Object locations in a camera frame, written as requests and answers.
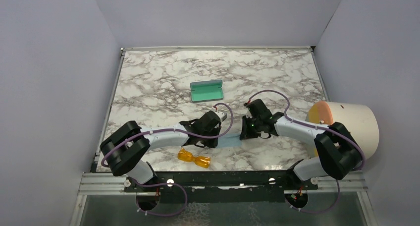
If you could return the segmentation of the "light blue cleaning cloth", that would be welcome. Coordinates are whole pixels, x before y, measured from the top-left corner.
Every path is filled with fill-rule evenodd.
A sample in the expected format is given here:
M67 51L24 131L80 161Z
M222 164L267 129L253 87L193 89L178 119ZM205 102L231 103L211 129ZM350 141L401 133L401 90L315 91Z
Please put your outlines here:
M225 134L218 138L218 143L216 148L226 148L226 147L238 147L241 146L240 134L232 133Z

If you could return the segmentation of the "grey green glasses case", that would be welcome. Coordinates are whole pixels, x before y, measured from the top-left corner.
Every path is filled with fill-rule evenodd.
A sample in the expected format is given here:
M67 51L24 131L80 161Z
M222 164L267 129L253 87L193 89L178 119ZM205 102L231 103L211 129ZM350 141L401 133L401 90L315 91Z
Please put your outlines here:
M190 83L191 100L193 103L218 101L224 98L223 81L208 80Z

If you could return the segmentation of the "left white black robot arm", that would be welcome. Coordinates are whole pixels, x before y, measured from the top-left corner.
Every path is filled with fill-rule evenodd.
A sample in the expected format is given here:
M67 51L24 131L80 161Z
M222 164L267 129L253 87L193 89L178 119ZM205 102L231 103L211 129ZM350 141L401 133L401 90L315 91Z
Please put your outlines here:
M101 165L114 176L127 175L143 191L151 191L157 176L151 165L142 161L149 150L170 146L214 148L226 113L208 111L201 118L181 121L166 128L142 128L135 121L122 125L100 145Z

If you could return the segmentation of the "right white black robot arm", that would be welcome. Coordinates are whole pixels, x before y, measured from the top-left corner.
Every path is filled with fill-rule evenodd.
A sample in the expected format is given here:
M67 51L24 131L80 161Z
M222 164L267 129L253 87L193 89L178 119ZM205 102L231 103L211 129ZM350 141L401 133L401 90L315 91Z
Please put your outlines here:
M360 167L365 156L348 129L340 122L332 125L298 121L285 113L272 113L261 99L244 104L250 116L242 117L240 140L259 138L262 134L293 138L314 147L316 157L294 163L286 175L293 190L314 177L330 176L342 180Z

